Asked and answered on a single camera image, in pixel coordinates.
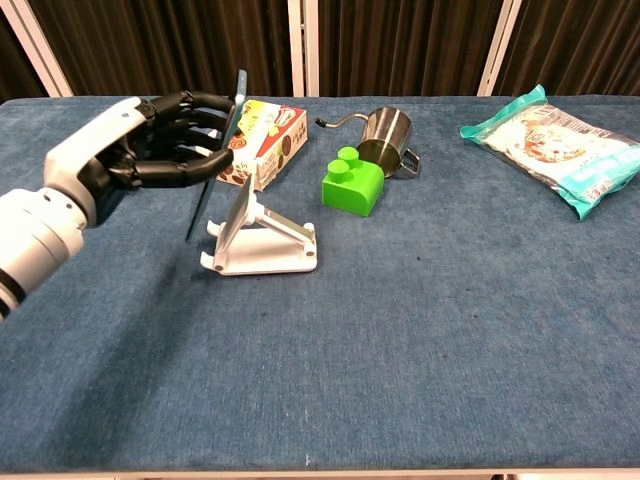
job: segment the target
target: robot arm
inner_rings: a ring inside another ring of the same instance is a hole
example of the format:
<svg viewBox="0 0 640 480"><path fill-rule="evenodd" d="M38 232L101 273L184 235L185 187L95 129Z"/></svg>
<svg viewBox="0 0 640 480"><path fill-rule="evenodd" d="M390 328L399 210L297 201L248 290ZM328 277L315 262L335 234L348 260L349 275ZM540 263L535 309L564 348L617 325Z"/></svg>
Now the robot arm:
<svg viewBox="0 0 640 480"><path fill-rule="evenodd" d="M127 191L208 187L233 162L226 147L241 100L186 91L128 98L49 151L44 188L0 196L0 320L81 250L84 229L104 223Z"/></svg>

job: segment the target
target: white tablet stand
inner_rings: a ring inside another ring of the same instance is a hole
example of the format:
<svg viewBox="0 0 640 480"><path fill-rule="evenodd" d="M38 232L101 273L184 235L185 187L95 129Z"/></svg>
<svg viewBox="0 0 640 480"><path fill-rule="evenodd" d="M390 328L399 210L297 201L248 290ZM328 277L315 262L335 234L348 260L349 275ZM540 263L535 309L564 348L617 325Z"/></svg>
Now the white tablet stand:
<svg viewBox="0 0 640 480"><path fill-rule="evenodd" d="M258 223L264 228L243 226ZM207 232L217 237L213 256L202 252L200 264L221 275L309 272L318 264L312 223L303 227L261 205L249 175L233 203L227 221L209 221Z"/></svg>

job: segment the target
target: green toy block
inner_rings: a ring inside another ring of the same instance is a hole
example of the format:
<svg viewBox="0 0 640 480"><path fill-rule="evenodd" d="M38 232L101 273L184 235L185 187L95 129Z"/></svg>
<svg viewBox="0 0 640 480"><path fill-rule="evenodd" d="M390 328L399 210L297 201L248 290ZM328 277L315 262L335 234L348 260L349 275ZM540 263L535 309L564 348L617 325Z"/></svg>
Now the green toy block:
<svg viewBox="0 0 640 480"><path fill-rule="evenodd" d="M382 192L382 169L360 160L353 147L341 148L327 169L322 180L322 204L368 217Z"/></svg>

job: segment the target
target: stainless steel pitcher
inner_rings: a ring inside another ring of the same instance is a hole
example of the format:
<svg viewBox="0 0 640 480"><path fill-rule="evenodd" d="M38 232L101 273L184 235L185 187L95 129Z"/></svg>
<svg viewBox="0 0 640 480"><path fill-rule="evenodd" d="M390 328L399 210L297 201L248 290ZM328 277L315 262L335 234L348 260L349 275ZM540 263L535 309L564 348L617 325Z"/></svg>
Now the stainless steel pitcher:
<svg viewBox="0 0 640 480"><path fill-rule="evenodd" d="M420 173L420 158L407 145L411 135L411 120L404 112L393 107L382 107L369 115L352 113L335 124L319 118L316 118L316 123L321 127L337 128L352 118L361 118L366 122L358 145L361 160L377 164L385 177L394 175L398 170L409 177Z"/></svg>

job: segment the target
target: snack box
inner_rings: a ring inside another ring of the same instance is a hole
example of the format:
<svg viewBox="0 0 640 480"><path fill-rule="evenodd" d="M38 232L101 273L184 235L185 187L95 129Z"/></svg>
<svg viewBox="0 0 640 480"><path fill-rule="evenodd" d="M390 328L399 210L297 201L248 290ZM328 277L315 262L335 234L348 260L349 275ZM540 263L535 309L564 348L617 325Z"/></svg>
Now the snack box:
<svg viewBox="0 0 640 480"><path fill-rule="evenodd" d="M233 164L218 179L243 185L255 172L255 187L264 189L307 141L307 112L300 108L248 100L232 138Z"/></svg>

